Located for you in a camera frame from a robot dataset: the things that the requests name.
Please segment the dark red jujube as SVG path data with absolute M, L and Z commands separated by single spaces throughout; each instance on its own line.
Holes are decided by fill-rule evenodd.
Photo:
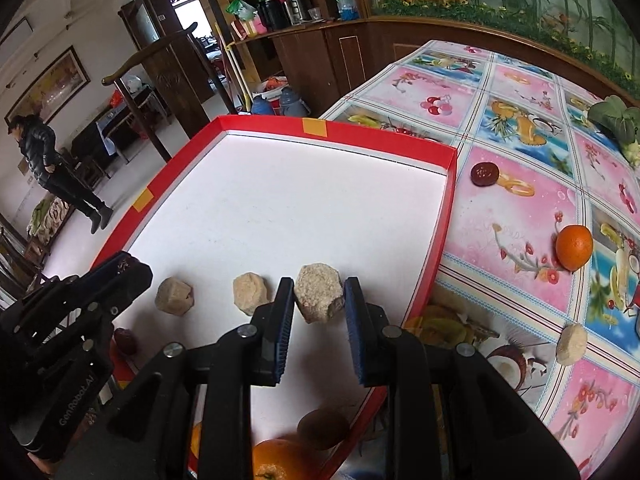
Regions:
M 479 188 L 495 185 L 500 177 L 499 167 L 493 162 L 479 162 L 470 171 L 472 183 Z
M 131 330 L 116 328 L 113 338 L 117 351 L 126 358 L 131 359 L 138 354 L 138 342 Z

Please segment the round beige cake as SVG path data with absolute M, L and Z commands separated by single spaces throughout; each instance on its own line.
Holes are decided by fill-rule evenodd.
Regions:
M 155 305 L 158 310 L 183 316 L 194 306 L 193 288 L 178 278 L 166 278 L 158 286 Z

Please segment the orange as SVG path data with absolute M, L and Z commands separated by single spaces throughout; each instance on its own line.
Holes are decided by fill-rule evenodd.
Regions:
M 317 479 L 321 466 L 317 452 L 292 440 L 265 440 L 253 448 L 255 479 Z
M 198 422 L 192 428 L 191 444 L 190 444 L 191 453 L 195 458 L 198 458 L 198 454 L 200 454 L 201 432 L 202 432 L 202 424 Z
M 591 258 L 592 251 L 592 235 L 585 226 L 571 224 L 555 237 L 555 257 L 567 271 L 575 272 L 582 268 Z

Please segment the hexagonal beige cake large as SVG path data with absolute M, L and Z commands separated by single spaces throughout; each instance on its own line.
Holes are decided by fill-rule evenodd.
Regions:
M 344 308 L 340 274 L 325 263 L 302 266 L 294 283 L 294 294 L 307 324 L 327 323 Z

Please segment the cream pastry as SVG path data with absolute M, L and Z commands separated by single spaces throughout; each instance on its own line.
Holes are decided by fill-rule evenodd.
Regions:
M 555 347 L 555 359 L 562 366 L 573 366 L 587 350 L 588 334 L 582 324 L 570 324 L 563 328 Z

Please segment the colourful fruit print tablecloth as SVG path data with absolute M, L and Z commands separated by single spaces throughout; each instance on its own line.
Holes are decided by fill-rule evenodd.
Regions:
M 639 474 L 639 173 L 588 119 L 590 91 L 518 58 L 432 40 L 325 113 L 458 152 L 448 237 L 428 304 L 408 329 L 429 344 L 472 344 L 539 416 L 585 479 Z M 479 188 L 470 171 L 493 162 Z M 585 226 L 579 270 L 555 237 Z M 584 357 L 555 359 L 582 324 Z

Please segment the red white cardboard tray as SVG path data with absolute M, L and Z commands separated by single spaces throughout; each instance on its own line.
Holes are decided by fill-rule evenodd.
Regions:
M 360 281 L 395 325 L 434 283 L 454 201 L 457 152 L 405 134 L 320 119 L 227 115 L 194 136 L 115 226 L 102 257 L 124 250 L 157 281 L 195 292 L 181 318 L 152 292 L 120 316 L 145 353 L 211 344 L 246 322 L 232 283 L 252 271 L 276 288 L 309 263 Z

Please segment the person in black jacket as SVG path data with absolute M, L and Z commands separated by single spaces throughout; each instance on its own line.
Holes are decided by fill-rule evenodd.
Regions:
M 16 140 L 38 184 L 82 212 L 91 221 L 92 234 L 108 226 L 113 209 L 66 167 L 56 150 L 52 128 L 37 115 L 15 115 L 9 122 L 9 135 Z

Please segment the blue thermos jug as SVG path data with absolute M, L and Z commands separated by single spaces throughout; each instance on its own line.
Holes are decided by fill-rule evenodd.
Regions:
M 310 108 L 293 88 L 286 86 L 280 94 L 280 113 L 286 117 L 305 118 L 310 116 Z

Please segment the dark wooden chair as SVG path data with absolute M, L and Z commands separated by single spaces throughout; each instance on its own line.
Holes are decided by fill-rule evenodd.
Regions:
M 171 154 L 165 148 L 157 134 L 151 129 L 149 123 L 146 121 L 140 107 L 134 102 L 134 98 L 127 90 L 124 83 L 124 76 L 127 75 L 130 70 L 138 65 L 144 64 L 146 61 L 152 60 L 154 56 L 161 53 L 166 53 L 168 58 L 172 59 L 172 63 L 169 66 L 169 70 L 160 70 L 157 73 L 155 79 L 155 88 L 160 90 L 160 95 L 168 105 L 171 113 L 174 114 L 178 123 L 183 128 L 184 133 L 189 139 L 196 136 L 205 126 L 209 124 L 208 116 L 205 113 L 202 103 L 198 99 L 193 89 L 193 84 L 186 78 L 186 72 L 180 64 L 177 55 L 175 55 L 172 45 L 180 40 L 186 40 L 195 53 L 201 66 L 206 71 L 208 80 L 212 82 L 217 89 L 218 96 L 221 97 L 224 102 L 224 107 L 231 115 L 238 114 L 231 96 L 224 88 L 224 84 L 218 77 L 216 70 L 211 62 L 209 62 L 207 56 L 200 47 L 200 43 L 193 37 L 194 30 L 198 27 L 198 23 L 192 23 L 188 28 L 178 30 L 178 32 L 172 32 L 167 36 L 163 36 L 159 40 L 152 42 L 147 47 L 139 50 L 134 55 L 131 55 L 128 60 L 120 66 L 115 73 L 105 76 L 102 79 L 102 84 L 105 87 L 114 86 L 124 98 L 126 105 L 130 112 L 134 115 L 134 118 L 140 122 L 143 133 L 151 141 L 157 153 L 164 162 L 171 160 Z

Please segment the wooden low cabinet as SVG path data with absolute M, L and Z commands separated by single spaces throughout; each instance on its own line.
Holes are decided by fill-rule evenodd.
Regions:
M 270 40 L 288 82 L 314 114 L 328 110 L 388 64 L 419 49 L 427 41 L 445 40 L 501 53 L 550 70 L 600 98 L 620 96 L 628 105 L 639 101 L 618 84 L 568 55 L 528 39 L 485 26 L 408 16 L 372 16 L 355 21 L 298 25 L 236 45 Z

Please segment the green broccoli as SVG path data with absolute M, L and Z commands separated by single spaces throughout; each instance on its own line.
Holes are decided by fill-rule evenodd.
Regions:
M 638 107 L 627 106 L 619 96 L 607 96 L 590 107 L 588 119 L 615 140 L 632 168 L 639 168 Z

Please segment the black thermos flask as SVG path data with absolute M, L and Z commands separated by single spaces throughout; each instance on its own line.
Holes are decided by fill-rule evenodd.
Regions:
M 277 32 L 291 26 L 285 6 L 280 0 L 258 0 L 257 11 L 268 32 Z

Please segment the glass flower display panel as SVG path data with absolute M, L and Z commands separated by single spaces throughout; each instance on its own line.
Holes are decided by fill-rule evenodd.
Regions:
M 639 93 L 639 32 L 615 0 L 371 0 L 380 15 L 486 26 L 562 52 Z

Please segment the framed wall painting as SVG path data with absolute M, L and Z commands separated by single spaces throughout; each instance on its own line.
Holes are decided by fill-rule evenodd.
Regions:
M 70 46 L 30 84 L 4 120 L 9 125 L 16 115 L 36 115 L 48 124 L 89 82 L 76 49 Z

